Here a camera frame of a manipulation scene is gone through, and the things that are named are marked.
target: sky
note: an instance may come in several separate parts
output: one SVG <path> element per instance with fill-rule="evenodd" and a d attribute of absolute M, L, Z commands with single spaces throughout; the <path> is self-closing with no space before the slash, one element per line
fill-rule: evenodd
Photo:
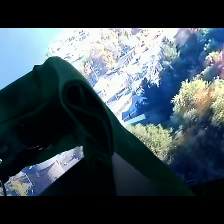
<path fill-rule="evenodd" d="M 0 28 L 0 89 L 42 64 L 62 28 Z"/>

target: blue sky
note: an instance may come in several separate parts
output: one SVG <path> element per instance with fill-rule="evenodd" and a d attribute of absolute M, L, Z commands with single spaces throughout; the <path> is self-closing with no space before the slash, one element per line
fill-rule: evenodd
<path fill-rule="evenodd" d="M 62 28 L 0 28 L 0 89 L 42 64 Z"/>

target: fabric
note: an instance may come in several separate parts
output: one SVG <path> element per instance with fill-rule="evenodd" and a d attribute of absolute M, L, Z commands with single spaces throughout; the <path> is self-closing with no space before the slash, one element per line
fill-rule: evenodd
<path fill-rule="evenodd" d="M 9 167 L 11 173 L 7 174 L 12 175 L 27 165 L 82 145 L 84 159 L 94 172 L 103 172 L 105 164 L 111 167 L 111 156 L 116 152 L 161 190 L 170 195 L 192 195 L 165 164 L 119 123 L 87 80 L 59 57 L 34 66 L 31 72 L 2 89 L 0 105 L 0 136 L 43 111 L 52 114 L 56 124 L 62 119 L 57 111 L 63 111 L 70 123 L 70 131 L 55 137 L 50 148 L 20 155 L 17 152 L 16 159 L 9 160 L 14 165 L 0 165 L 0 176 Z M 23 163 L 17 164 L 18 158 Z"/>

